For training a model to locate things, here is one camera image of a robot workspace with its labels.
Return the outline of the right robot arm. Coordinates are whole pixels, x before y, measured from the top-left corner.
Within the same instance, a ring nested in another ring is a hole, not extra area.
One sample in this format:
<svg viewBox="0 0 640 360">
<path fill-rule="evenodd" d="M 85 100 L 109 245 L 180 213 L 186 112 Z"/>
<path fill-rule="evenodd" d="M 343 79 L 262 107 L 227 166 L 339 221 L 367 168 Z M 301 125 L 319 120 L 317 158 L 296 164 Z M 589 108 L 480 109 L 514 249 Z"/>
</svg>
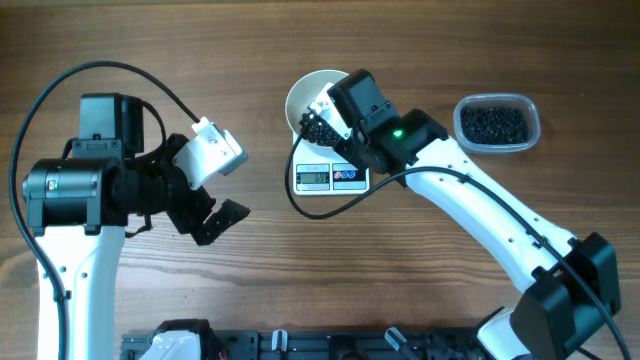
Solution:
<svg viewBox="0 0 640 360">
<path fill-rule="evenodd" d="M 566 359 L 603 326 L 623 357 L 630 356 L 613 320 L 621 308 L 616 254 L 602 236 L 579 240 L 540 217 L 476 166 L 425 112 L 400 115 L 366 70 L 327 93 L 363 162 L 444 210 L 521 292 L 514 307 L 478 329 L 478 342 L 491 357 Z"/>
</svg>

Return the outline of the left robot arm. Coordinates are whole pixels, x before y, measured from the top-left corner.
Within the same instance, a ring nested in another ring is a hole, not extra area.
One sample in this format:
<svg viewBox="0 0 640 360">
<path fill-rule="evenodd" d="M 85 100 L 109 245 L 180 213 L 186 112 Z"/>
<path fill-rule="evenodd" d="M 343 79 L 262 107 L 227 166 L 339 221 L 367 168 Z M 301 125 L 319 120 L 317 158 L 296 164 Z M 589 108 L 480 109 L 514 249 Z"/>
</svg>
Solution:
<svg viewBox="0 0 640 360">
<path fill-rule="evenodd" d="M 85 94 L 80 100 L 79 135 L 70 158 L 38 161 L 25 178 L 26 224 L 53 269 L 62 291 L 40 286 L 38 356 L 67 347 L 67 359 L 114 356 L 115 282 L 130 215 L 166 214 L 176 231 L 199 246 L 212 244 L 246 218 L 249 208 L 218 203 L 204 188 L 215 174 L 228 175 L 247 154 L 227 131 L 206 118 L 192 127 L 192 139 L 163 134 L 144 150 L 143 113 L 152 106 L 119 93 Z"/>
</svg>

